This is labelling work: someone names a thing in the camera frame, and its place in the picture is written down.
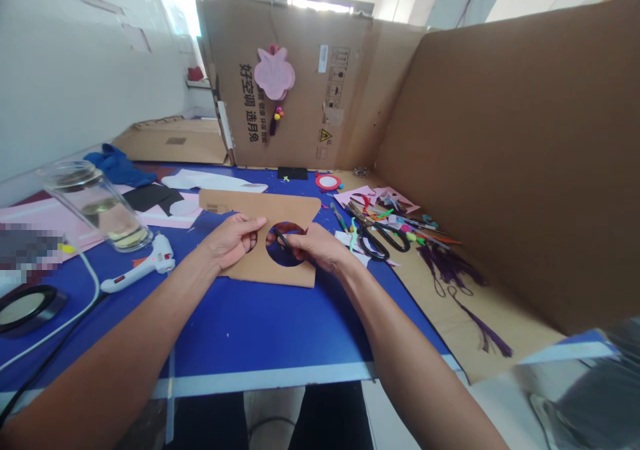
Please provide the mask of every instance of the black felt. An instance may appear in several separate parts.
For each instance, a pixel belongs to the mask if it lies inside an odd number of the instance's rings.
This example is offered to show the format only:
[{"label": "black felt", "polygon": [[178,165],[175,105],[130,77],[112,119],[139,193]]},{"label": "black felt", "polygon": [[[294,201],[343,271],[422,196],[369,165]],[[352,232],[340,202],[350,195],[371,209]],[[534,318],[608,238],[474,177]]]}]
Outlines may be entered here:
[{"label": "black felt", "polygon": [[138,187],[124,193],[123,197],[134,210],[146,212],[150,208],[160,205],[160,208],[167,216],[171,216],[169,208],[172,203],[184,200],[178,190],[170,189],[163,185]]},{"label": "black felt", "polygon": [[309,180],[309,171],[296,167],[278,167],[278,178],[283,179],[284,177],[289,180]]}]

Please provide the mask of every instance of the pen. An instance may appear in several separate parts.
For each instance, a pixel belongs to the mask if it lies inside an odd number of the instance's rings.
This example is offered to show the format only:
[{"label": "pen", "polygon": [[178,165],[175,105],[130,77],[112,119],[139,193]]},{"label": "pen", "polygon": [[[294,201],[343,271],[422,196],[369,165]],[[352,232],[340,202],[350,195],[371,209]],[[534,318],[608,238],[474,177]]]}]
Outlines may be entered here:
[{"label": "pen", "polygon": [[344,230],[346,233],[349,233],[349,229],[347,228],[347,224],[345,223],[345,221],[342,218],[342,216],[340,216],[340,214],[338,213],[338,209],[335,207],[335,204],[333,202],[331,202],[329,204],[329,206],[331,207],[331,210],[333,210],[333,212],[335,214],[335,217],[338,219],[338,223],[342,227],[342,230]]}]

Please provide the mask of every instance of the white glue gun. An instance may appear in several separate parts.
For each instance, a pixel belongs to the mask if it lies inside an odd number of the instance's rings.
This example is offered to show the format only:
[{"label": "white glue gun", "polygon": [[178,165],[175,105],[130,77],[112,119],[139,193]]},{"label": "white glue gun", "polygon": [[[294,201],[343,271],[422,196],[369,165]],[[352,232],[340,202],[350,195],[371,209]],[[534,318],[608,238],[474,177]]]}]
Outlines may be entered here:
[{"label": "white glue gun", "polygon": [[137,282],[153,270],[156,270],[158,273],[168,273],[173,270],[175,268],[175,260],[173,259],[173,250],[171,249],[169,239],[158,232],[153,239],[152,246],[151,254],[144,262],[132,270],[129,270],[124,275],[120,275],[114,279],[104,280],[100,285],[100,290],[107,293],[114,293],[127,288],[130,284]]}]

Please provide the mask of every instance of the scissors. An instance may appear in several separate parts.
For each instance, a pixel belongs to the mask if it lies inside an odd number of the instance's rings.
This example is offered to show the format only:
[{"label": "scissors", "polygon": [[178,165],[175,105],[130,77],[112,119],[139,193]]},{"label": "scissors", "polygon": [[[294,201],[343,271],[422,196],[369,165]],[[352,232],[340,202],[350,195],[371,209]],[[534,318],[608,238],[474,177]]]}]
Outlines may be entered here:
[{"label": "scissors", "polygon": [[[383,223],[369,220],[362,213],[362,211],[355,206],[353,202],[349,202],[349,204],[347,205],[347,208],[349,209],[351,214],[356,218],[356,220],[360,222],[360,232],[358,232],[359,234],[358,242],[360,243],[362,250],[364,250],[365,253],[372,258],[372,260],[375,260],[375,261],[389,260],[389,250],[387,250],[385,246],[382,243],[380,243],[380,241],[377,238],[373,236],[373,234],[369,230],[370,228],[374,228],[378,230],[378,233],[382,235],[382,238],[384,238],[384,240],[389,242],[393,248],[395,248],[400,252],[403,252],[403,253],[408,252],[409,249],[411,248],[411,244],[404,232],[398,231],[395,228],[385,225]],[[398,242],[396,242],[391,236],[394,233],[397,233],[400,240],[402,240],[402,246],[400,246]],[[368,246],[365,245],[365,242],[364,242],[365,238],[369,240],[369,244],[371,245],[371,248],[373,248],[374,251],[371,251],[368,248]]]}]

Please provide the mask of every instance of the blue tabletop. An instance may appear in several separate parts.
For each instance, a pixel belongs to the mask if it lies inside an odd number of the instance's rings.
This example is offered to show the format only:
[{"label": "blue tabletop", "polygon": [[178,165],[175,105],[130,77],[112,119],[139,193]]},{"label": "blue tabletop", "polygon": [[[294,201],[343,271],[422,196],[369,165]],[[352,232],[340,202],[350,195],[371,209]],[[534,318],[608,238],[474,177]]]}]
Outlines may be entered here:
[{"label": "blue tabletop", "polygon": [[[309,172],[309,180],[286,182],[279,180],[277,172],[271,170],[209,165],[181,167],[238,177],[251,183],[266,183],[268,193],[318,197],[327,206],[334,201],[330,194],[320,193],[312,172]],[[179,263],[226,216],[203,212],[189,231],[151,229],[160,230],[169,238]],[[340,229],[330,209],[321,208],[314,221],[330,232]],[[100,281],[126,272],[131,268],[133,259],[144,258],[148,254],[149,247],[135,253],[120,254],[107,244],[86,252]],[[385,263],[374,261],[369,262],[368,268],[438,352],[448,359],[452,367],[456,367],[446,345],[393,270]],[[164,278],[164,275],[152,273],[106,298],[80,324],[35,386],[44,387],[52,382],[138,306]],[[80,258],[64,263],[44,278],[43,283],[54,285],[69,296],[66,307],[40,329],[18,339],[0,340],[0,363],[28,348],[82,310],[94,292],[93,282]],[[0,373],[0,391],[16,390],[24,382],[25,375],[33,371],[60,338],[61,335],[57,335]],[[574,337],[566,345],[602,341],[598,333],[590,332]],[[366,363],[373,360],[364,328],[340,283],[321,269],[316,272],[312,289],[238,281],[228,277],[216,279],[182,331],[175,346],[175,355],[175,376],[183,379],[183,395],[362,379],[370,375],[371,367]],[[313,371],[305,373],[304,369]]]}]

